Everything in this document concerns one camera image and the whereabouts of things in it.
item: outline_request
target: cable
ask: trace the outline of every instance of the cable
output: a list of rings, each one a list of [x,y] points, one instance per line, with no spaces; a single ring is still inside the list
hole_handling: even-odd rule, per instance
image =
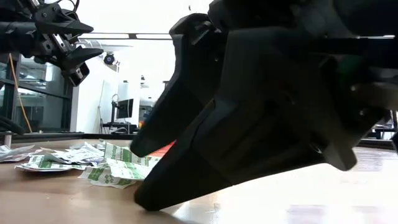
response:
[[[17,76],[15,75],[14,62],[12,61],[11,53],[8,55],[8,57],[10,58],[11,72],[12,72],[12,75],[14,76],[14,81],[15,81],[14,86],[18,93],[18,99],[19,99],[19,103],[21,104],[22,113],[24,114],[24,117],[25,117],[25,120],[26,120],[26,123],[27,123],[30,133],[33,133],[32,128],[30,127],[29,120],[27,119],[27,116],[26,116],[24,105],[22,104],[21,94],[19,94],[19,92],[18,92],[18,81],[17,81]]]
[[[25,130],[23,127],[19,126],[18,124],[12,122],[10,119],[3,116],[0,116],[0,126],[19,135],[25,134]]]
[[[102,94],[104,92],[104,84],[105,84],[105,80],[102,81],[102,89],[101,89],[101,96],[99,97],[99,103],[98,103],[98,113],[99,113],[99,125],[101,127],[101,133],[102,133],[102,124],[103,124],[103,120],[102,120],[102,116],[101,116],[101,101],[102,101]]]
[[[76,12],[77,9],[79,8],[80,0],[76,0],[76,3],[74,3],[72,0],[67,0],[67,1],[72,2],[72,4],[73,4],[73,12]]]
[[[101,44],[101,42],[100,42],[100,41],[98,41],[98,40],[95,40],[95,41],[97,41],[97,43],[99,44],[99,46],[101,47],[101,49],[103,49],[103,50],[104,50],[104,48],[102,47],[102,44]]]
[[[102,118],[101,118],[100,124],[101,124],[101,134],[104,134],[104,133],[106,134],[106,128],[104,128],[104,120]]]
[[[116,133],[117,131],[121,131],[121,130],[125,130],[125,131],[127,131],[127,129],[126,128],[118,128],[117,130],[115,130],[113,133]]]
[[[91,48],[94,48],[93,44],[91,43],[91,41],[89,41],[89,40],[85,40],[85,41],[91,45]]]
[[[114,95],[112,96],[112,102],[119,102],[119,94],[114,94]]]
[[[130,110],[130,100],[127,100],[127,117],[128,118],[130,117],[129,110]],[[127,134],[130,134],[130,124],[127,124],[127,128],[129,130],[129,132]]]

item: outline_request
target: black cable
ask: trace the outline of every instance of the black cable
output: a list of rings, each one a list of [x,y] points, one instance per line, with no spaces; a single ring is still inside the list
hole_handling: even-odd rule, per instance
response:
[[[25,134],[25,130],[23,127],[18,124],[12,122],[10,119],[0,116],[0,127],[6,128],[8,131],[12,131],[13,133],[23,135]]]
[[[103,127],[104,126],[104,121],[102,120],[102,118],[101,118],[101,121],[100,121],[99,125],[101,125],[101,133],[100,134],[103,134],[103,133],[106,134],[106,128]]]
[[[80,0],[76,0],[76,3],[74,3],[72,0],[68,0],[68,1],[72,2],[72,4],[73,4],[73,12],[76,12],[77,9],[79,8]]]
[[[125,131],[126,133],[128,132],[128,130],[126,128],[118,128],[115,131],[113,131],[112,133],[116,133],[118,131]]]
[[[99,119],[98,133],[102,134],[102,121],[101,121],[101,119]]]

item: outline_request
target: desk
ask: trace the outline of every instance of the desk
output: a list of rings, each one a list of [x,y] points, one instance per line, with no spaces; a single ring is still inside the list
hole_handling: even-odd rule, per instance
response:
[[[63,149],[78,141],[43,142]],[[113,142],[127,146],[129,141]],[[328,165],[273,175],[147,213],[124,190],[77,179],[81,171],[33,174],[0,164],[1,223],[398,223],[398,158],[393,151],[356,149],[358,165]]]
[[[394,128],[374,128],[371,132],[367,133],[366,138],[383,139],[384,133],[395,133]]]
[[[111,132],[111,128],[126,128],[126,130],[128,130],[129,126],[130,126],[130,134],[138,132],[137,125],[135,124],[121,124],[121,123],[113,123],[112,125],[110,123],[102,124],[103,128],[109,128],[109,132]]]

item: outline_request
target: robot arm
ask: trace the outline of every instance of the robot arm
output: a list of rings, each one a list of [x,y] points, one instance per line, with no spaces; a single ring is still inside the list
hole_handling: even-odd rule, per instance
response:
[[[135,194],[160,210],[245,181],[328,163],[398,109],[393,0],[215,0],[171,29],[175,73],[131,144],[177,140]]]
[[[73,86],[90,72],[85,61],[103,53],[76,47],[78,37],[92,31],[75,11],[61,9],[57,2],[0,0],[0,54],[19,52],[39,63],[50,62]]]

